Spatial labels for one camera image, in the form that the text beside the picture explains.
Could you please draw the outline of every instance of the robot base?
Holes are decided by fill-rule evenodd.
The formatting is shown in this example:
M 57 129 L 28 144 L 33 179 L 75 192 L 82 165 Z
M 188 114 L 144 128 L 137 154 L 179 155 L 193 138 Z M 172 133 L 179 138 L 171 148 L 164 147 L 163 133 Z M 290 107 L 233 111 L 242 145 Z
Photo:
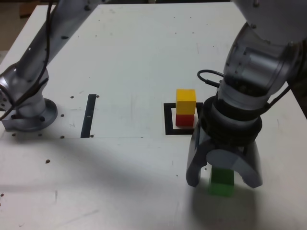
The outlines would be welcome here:
M 45 98 L 46 109 L 36 117 L 18 118 L 16 111 L 13 110 L 2 123 L 7 131 L 22 131 L 35 132 L 48 127 L 55 121 L 58 116 L 58 109 L 56 104 Z

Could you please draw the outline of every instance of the black tape strip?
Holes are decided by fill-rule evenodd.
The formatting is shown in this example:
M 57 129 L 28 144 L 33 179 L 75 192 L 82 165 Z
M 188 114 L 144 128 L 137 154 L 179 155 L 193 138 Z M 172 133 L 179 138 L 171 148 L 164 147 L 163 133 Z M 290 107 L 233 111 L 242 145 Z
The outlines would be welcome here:
M 176 103 L 164 103 L 164 123 L 165 135 L 192 135 L 193 128 L 173 129 L 172 108 L 176 108 Z M 201 115 L 202 103 L 196 103 L 197 116 Z
M 92 120 L 94 115 L 96 102 L 96 94 L 89 94 L 87 98 L 86 110 L 82 125 L 81 138 L 89 138 L 92 127 Z

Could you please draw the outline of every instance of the floor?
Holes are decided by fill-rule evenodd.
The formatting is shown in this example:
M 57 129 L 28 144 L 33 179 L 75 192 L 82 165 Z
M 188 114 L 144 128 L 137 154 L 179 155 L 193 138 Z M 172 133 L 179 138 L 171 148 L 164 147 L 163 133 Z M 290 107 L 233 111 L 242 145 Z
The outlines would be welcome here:
M 20 3 L 0 3 L 0 63 L 27 22 L 19 17 Z

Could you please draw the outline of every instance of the black square outline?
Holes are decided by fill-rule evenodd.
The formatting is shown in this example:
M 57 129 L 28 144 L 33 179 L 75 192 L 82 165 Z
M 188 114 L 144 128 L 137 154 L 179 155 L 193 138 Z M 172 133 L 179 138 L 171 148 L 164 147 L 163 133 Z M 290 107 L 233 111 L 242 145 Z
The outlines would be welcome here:
M 198 118 L 201 114 L 202 105 L 202 102 L 196 103 Z M 173 129 L 172 108 L 176 108 L 176 103 L 164 103 L 165 135 L 192 135 L 193 128 Z

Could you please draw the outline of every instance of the table surface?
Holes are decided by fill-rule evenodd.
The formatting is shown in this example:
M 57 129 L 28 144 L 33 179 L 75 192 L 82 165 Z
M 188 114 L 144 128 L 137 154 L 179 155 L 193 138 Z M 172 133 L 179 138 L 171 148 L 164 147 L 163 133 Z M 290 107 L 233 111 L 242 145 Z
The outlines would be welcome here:
M 46 10 L 35 9 L 0 72 L 19 60 Z M 189 187 L 190 136 L 165 135 L 163 103 L 178 88 L 195 89 L 198 102 L 214 95 L 196 73 L 223 71 L 244 23 L 232 3 L 99 6 L 48 66 L 43 95 L 64 117 L 15 137 L 0 126 L 1 230 L 306 229 L 307 122 L 291 92 L 262 116 L 263 186 L 236 174 L 232 198 L 208 195 L 209 165 Z M 94 138 L 81 139 L 91 93 L 100 96 Z

